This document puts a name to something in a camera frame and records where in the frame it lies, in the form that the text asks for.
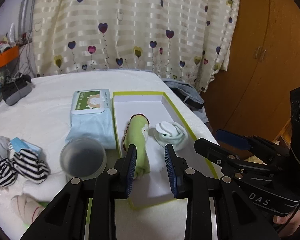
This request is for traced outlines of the right hand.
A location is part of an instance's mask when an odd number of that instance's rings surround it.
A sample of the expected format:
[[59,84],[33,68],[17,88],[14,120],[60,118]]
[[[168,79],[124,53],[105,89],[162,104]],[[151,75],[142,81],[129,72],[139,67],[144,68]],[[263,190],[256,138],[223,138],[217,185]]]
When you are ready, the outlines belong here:
[[273,222],[275,224],[285,224],[288,223],[283,231],[286,231],[287,234],[293,234],[297,230],[297,228],[300,226],[300,210],[297,211],[297,213],[293,216],[293,218],[288,222],[288,220],[292,217],[292,213],[285,217],[280,217],[280,216],[274,216],[273,217]]

